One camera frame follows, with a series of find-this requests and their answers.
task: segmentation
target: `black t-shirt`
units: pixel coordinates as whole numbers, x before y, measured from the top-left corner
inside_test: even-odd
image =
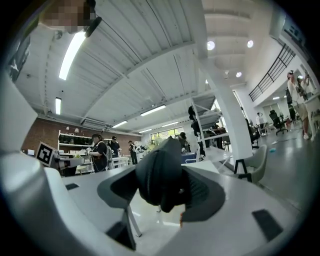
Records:
[[[118,156],[118,149],[120,148],[120,145],[118,142],[110,141],[110,148],[113,150],[113,154]]]
[[[107,166],[107,158],[105,154],[107,154],[107,145],[104,142],[98,142],[94,145],[92,152],[99,152],[100,156],[92,156],[93,165],[97,169],[97,171],[102,171]]]

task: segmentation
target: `black chair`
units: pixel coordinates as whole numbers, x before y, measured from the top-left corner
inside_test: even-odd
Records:
[[[278,117],[277,113],[274,110],[270,111],[269,117],[273,121],[273,126],[276,129],[279,129],[276,131],[275,135],[278,135],[278,133],[282,132],[284,134],[284,131],[288,132],[288,130],[285,128],[285,123],[280,121],[280,118]]]
[[[254,134],[255,129],[253,130],[251,129],[248,119],[245,119],[245,121],[249,130],[252,149],[258,149],[259,148],[258,139],[260,138],[260,134],[257,132]]]

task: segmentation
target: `shorts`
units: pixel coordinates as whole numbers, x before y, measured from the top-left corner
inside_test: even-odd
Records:
[[[294,105],[293,107],[298,112],[302,121],[308,117],[308,111],[307,111],[306,105],[304,103]]]

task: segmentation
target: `white chair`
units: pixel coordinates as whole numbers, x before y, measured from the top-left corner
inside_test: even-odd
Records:
[[[238,177],[238,179],[247,179],[249,182],[255,184],[258,183],[265,175],[267,156],[268,146],[262,145],[253,156],[236,160],[233,177]],[[237,173],[239,163],[242,163],[244,169],[243,174]]]

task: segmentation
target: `white floor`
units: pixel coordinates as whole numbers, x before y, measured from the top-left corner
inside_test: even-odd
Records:
[[[180,230],[180,213],[185,211],[184,205],[175,206],[170,213],[157,212],[158,207],[144,201],[139,192],[131,201],[133,216],[142,236],[134,235],[136,251],[144,255],[154,255]]]

